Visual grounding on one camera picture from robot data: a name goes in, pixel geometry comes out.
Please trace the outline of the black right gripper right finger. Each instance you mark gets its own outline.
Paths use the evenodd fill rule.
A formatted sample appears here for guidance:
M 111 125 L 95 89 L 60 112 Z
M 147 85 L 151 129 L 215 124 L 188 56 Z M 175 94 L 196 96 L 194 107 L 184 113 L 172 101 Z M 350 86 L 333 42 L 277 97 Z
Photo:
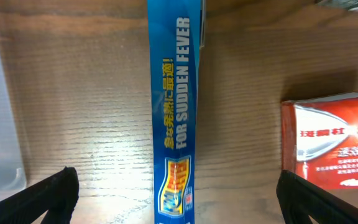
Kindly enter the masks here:
M 358 208 L 289 170 L 281 171 L 276 194 L 286 224 L 358 224 Z

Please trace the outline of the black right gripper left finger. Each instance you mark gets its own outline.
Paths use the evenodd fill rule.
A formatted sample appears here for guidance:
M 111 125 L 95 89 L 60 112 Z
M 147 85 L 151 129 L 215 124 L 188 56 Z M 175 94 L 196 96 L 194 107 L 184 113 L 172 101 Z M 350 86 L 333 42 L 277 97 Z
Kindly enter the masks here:
M 45 215 L 42 223 L 69 224 L 79 199 L 76 169 L 60 172 L 0 201 L 0 224 L 32 223 Z

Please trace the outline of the red medicine box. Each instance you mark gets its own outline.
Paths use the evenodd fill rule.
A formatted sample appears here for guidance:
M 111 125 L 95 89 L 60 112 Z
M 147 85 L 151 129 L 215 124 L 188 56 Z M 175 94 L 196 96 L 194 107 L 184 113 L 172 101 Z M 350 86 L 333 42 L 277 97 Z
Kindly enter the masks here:
M 282 169 L 324 190 L 358 189 L 358 93 L 281 104 Z

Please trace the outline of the blue Kool Fever box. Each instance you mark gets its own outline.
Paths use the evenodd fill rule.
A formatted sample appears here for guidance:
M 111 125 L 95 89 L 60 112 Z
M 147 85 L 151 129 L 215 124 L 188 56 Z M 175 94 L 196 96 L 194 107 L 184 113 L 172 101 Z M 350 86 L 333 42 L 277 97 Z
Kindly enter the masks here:
M 204 0 L 147 2 L 154 221 L 195 224 L 196 117 Z

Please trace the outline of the dark green round-logo box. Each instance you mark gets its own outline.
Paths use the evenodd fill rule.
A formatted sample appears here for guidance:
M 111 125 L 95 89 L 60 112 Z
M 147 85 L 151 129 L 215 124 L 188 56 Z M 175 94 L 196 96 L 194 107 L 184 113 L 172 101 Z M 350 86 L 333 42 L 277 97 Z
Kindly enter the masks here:
M 319 6 L 334 7 L 358 12 L 358 0 L 315 0 Z

